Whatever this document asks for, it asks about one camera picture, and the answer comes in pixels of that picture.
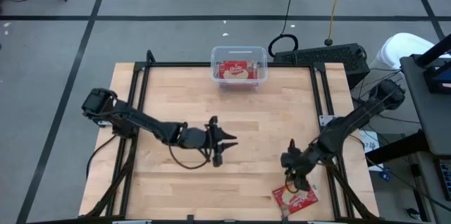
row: wooden table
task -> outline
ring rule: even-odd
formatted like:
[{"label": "wooden table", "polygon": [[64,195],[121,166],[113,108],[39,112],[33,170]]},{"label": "wooden table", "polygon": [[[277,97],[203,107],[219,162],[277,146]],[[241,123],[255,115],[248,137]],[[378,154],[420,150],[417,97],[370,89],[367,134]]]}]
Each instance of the wooden table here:
[{"label": "wooden table", "polygon": [[[133,63],[117,63],[111,81],[110,89],[125,101],[132,69]],[[326,64],[326,69],[335,114],[345,116],[353,106],[344,68],[342,64]],[[186,121],[202,128],[210,117],[218,116],[219,125],[237,136],[239,144],[225,151],[219,168],[207,164],[186,170],[173,161],[166,145],[140,130],[126,218],[186,220],[193,214],[196,220],[280,220],[280,209],[271,196],[284,184],[280,155],[291,138],[304,149],[319,134],[309,69],[269,68],[268,80],[250,94],[220,92],[209,73],[209,68],[151,68],[144,112],[159,120]],[[319,74],[317,79],[323,96]],[[139,89],[138,83],[135,107]],[[111,128],[100,129],[96,147],[110,137]],[[80,214],[92,209],[110,185],[118,142],[113,141],[95,156]],[[174,150],[189,166],[203,161],[198,151]],[[348,138],[343,156],[352,189],[378,216],[361,144]],[[320,200],[289,219],[333,220],[326,169],[316,166],[308,179],[316,185]],[[338,183],[337,189],[340,211],[346,216]],[[114,213],[118,213],[121,194],[122,188],[116,195]]]}]

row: yellow cable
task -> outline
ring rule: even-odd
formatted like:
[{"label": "yellow cable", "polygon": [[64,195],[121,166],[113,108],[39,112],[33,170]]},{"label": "yellow cable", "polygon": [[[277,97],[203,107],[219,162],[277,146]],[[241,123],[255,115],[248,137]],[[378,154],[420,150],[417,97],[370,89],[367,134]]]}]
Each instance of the yellow cable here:
[{"label": "yellow cable", "polygon": [[330,16],[330,26],[329,26],[329,36],[328,39],[330,39],[330,36],[332,36],[332,31],[333,31],[333,16],[335,15],[335,6],[337,5],[337,0],[335,0],[333,2],[333,7],[332,7],[332,15]]}]

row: clear plastic container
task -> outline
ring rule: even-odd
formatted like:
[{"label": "clear plastic container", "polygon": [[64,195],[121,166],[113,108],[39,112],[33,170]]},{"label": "clear plastic container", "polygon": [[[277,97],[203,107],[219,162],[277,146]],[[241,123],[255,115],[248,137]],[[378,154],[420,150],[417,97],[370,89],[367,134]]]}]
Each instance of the clear plastic container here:
[{"label": "clear plastic container", "polygon": [[[224,78],[224,72],[220,72],[220,66],[224,64],[229,65],[231,63],[237,62],[247,62],[247,68],[245,75],[240,76],[229,76]],[[220,86],[237,86],[237,85],[248,85],[248,86],[258,86],[262,82],[268,79],[268,61],[266,50],[258,46],[217,46],[211,50],[211,79],[218,82]]]}]

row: red package in container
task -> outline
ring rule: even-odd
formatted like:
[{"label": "red package in container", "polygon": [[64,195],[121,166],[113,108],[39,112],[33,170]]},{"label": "red package in container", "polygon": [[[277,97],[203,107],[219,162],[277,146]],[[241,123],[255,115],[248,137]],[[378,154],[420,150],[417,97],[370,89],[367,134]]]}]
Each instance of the red package in container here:
[{"label": "red package in container", "polygon": [[257,79],[256,61],[224,61],[218,67],[220,79]]},{"label": "red package in container", "polygon": [[[290,191],[296,191],[294,185],[288,185],[288,187],[290,188]],[[288,191],[286,186],[273,191],[274,199],[276,199],[277,204],[282,211],[282,217],[287,217],[292,213],[318,202],[314,185],[310,187],[308,192],[299,190],[296,193],[291,193],[290,191]]]}]

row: table leg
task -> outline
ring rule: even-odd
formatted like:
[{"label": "table leg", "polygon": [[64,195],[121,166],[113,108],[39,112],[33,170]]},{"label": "table leg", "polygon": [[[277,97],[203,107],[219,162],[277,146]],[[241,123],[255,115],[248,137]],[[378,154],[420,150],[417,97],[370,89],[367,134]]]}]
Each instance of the table leg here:
[{"label": "table leg", "polygon": [[[384,163],[394,158],[413,154],[418,151],[429,151],[428,142],[422,130],[391,144],[379,147],[365,154],[375,164]],[[368,167],[373,164],[367,161]]]}]

